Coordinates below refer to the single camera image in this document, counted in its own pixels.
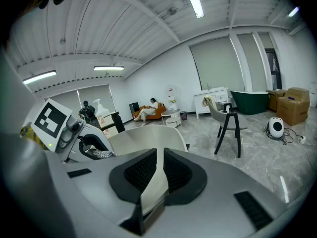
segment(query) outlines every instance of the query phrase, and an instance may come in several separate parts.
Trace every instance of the window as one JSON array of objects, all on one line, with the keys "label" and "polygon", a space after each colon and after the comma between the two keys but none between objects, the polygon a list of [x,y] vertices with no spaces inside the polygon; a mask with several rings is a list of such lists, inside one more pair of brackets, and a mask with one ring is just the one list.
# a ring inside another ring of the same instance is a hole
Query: window
[{"label": "window", "polygon": [[192,46],[202,90],[228,87],[244,91],[244,82],[237,55],[229,37],[219,38]]},{"label": "window", "polygon": [[71,91],[59,95],[50,97],[50,99],[60,103],[61,105],[73,110],[72,115],[78,118],[80,107],[80,102],[77,96],[77,91]]},{"label": "window", "polygon": [[271,70],[273,90],[282,89],[281,73],[279,70],[275,50],[274,49],[265,49],[265,52],[266,52],[269,67]]},{"label": "window", "polygon": [[258,45],[253,35],[241,34],[238,35],[238,39],[248,62],[253,91],[266,91],[267,87],[264,66]]},{"label": "window", "polygon": [[100,104],[102,104],[102,106],[105,109],[108,109],[110,112],[116,111],[113,104],[112,96],[110,93],[110,88],[108,85],[84,88],[84,89],[78,90],[78,92],[79,92],[80,102],[83,107],[84,107],[84,101],[88,101],[89,105],[93,106],[97,112],[98,103],[93,101],[96,99],[100,99]]}]

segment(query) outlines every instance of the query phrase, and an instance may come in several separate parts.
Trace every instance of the white wall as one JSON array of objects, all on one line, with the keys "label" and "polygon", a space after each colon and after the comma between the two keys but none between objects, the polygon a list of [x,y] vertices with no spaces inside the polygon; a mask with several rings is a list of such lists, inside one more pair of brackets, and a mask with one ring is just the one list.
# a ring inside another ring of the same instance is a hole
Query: white wall
[{"label": "white wall", "polygon": [[131,103],[128,98],[128,90],[126,84],[122,79],[119,78],[96,78],[96,79],[86,79],[84,81],[71,82],[68,84],[58,85],[55,87],[47,88],[40,92],[35,93],[37,97],[36,104],[33,106],[32,110],[29,112],[24,124],[33,120],[35,115],[37,114],[39,108],[44,103],[45,98],[49,98],[58,94],[66,93],[69,91],[94,87],[100,85],[109,84],[113,101],[117,111],[119,111],[121,119],[123,122],[129,121],[132,119],[131,111],[129,108],[129,104]]},{"label": "white wall", "polygon": [[177,107],[194,111],[193,95],[201,90],[200,82],[188,45],[181,44],[142,67],[125,80],[130,99],[139,106],[149,105],[155,98],[168,107],[167,86],[171,85]]},{"label": "white wall", "polygon": [[317,81],[317,49],[309,31],[289,36],[284,30],[272,27],[239,27],[205,34],[182,43],[158,56],[125,79],[130,99],[139,105],[148,105],[150,98],[167,102],[167,85],[172,85],[177,107],[195,111],[193,95],[201,91],[200,81],[189,46],[234,34],[269,33],[278,58],[283,89],[302,87],[309,89]]}]

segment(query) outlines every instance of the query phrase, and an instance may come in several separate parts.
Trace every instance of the yellow object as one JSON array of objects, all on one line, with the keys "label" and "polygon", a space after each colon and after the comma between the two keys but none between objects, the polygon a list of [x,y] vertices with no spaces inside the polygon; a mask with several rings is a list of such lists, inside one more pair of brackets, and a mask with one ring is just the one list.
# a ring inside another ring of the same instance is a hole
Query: yellow object
[{"label": "yellow object", "polygon": [[20,135],[37,142],[44,150],[48,150],[40,138],[35,134],[30,122],[25,127],[21,128]]}]

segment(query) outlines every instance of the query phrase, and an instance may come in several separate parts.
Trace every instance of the white ceiling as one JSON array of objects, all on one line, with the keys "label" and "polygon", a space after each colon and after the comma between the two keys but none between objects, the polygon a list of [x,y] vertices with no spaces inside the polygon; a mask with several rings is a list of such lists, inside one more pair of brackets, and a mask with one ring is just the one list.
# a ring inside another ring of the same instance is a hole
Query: white ceiling
[{"label": "white ceiling", "polygon": [[[189,0],[65,0],[36,9],[11,30],[7,56],[21,78],[56,70],[29,84],[32,91],[105,77],[95,65],[121,65],[110,77],[126,78],[154,57],[195,36],[245,25],[292,30],[302,21],[288,0],[201,0],[197,19]],[[169,15],[169,8],[177,8]]]}]

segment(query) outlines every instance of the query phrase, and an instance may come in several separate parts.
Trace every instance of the white column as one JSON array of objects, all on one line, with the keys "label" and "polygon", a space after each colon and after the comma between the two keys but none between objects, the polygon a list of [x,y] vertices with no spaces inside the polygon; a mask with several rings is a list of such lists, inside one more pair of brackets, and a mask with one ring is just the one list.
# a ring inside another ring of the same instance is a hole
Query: white column
[{"label": "white column", "polygon": [[244,82],[244,89],[247,92],[253,92],[249,65],[246,55],[244,54],[243,48],[241,46],[241,43],[235,33],[230,33],[229,37],[239,61],[242,78]]},{"label": "white column", "polygon": [[252,35],[254,37],[254,40],[256,41],[256,44],[258,46],[263,67],[264,67],[264,72],[265,72],[265,79],[266,79],[266,88],[267,90],[273,90],[273,83],[272,83],[272,76],[271,76],[271,69],[269,67],[267,55],[265,52],[265,48],[263,46],[263,43],[261,41],[261,38],[257,32],[252,32]]}]

